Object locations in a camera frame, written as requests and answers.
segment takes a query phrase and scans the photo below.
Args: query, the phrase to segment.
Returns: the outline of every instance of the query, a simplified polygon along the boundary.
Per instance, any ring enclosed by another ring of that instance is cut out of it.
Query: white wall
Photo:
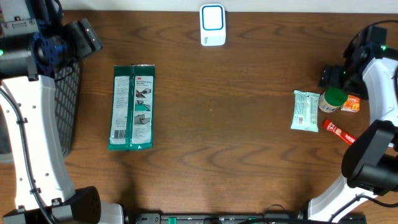
[[[221,3],[229,12],[398,13],[398,0],[60,0],[64,9],[198,11]]]

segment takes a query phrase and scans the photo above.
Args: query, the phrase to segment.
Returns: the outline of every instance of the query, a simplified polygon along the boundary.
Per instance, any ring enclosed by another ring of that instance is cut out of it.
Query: wood grain
[[[319,133],[291,130],[293,91],[321,93],[323,66],[343,62],[357,31],[398,19],[234,12],[226,44],[202,47],[198,13],[70,11],[65,22],[82,17],[104,49],[84,61],[69,174],[103,200],[165,213],[263,212],[272,203],[298,210],[320,195],[339,176],[348,145],[320,125]],[[389,37],[398,34],[387,27]],[[154,148],[109,152],[113,66],[131,63],[156,65]],[[359,113],[320,113],[319,123],[326,118],[359,136],[368,102]],[[13,165],[0,165],[1,214],[14,208],[14,175]],[[398,222],[395,210],[370,202],[356,211],[369,223]]]

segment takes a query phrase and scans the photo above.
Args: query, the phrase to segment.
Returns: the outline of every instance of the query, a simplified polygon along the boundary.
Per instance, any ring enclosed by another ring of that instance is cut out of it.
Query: red wrapper
[[[347,142],[350,145],[352,145],[356,140],[356,137],[337,127],[329,119],[325,121],[323,127],[326,128],[326,130],[333,132],[333,134],[339,136],[342,140],[344,140],[344,142]]]

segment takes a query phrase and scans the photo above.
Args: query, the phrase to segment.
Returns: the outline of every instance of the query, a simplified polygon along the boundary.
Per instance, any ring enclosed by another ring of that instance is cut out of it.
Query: mesh basket
[[[64,68],[55,74],[55,79],[68,75],[63,80],[55,83],[55,119],[60,136],[61,151],[64,157],[69,155],[72,148],[75,118],[80,89],[80,66],[78,63]],[[0,110],[0,162],[13,162],[7,126],[2,110]]]

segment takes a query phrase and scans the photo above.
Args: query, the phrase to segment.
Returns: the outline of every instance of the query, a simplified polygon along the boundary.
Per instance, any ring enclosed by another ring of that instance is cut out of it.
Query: teal packet
[[[295,90],[291,129],[318,132],[319,94]]]
[[[108,150],[140,151],[152,147],[154,65],[115,66]]]

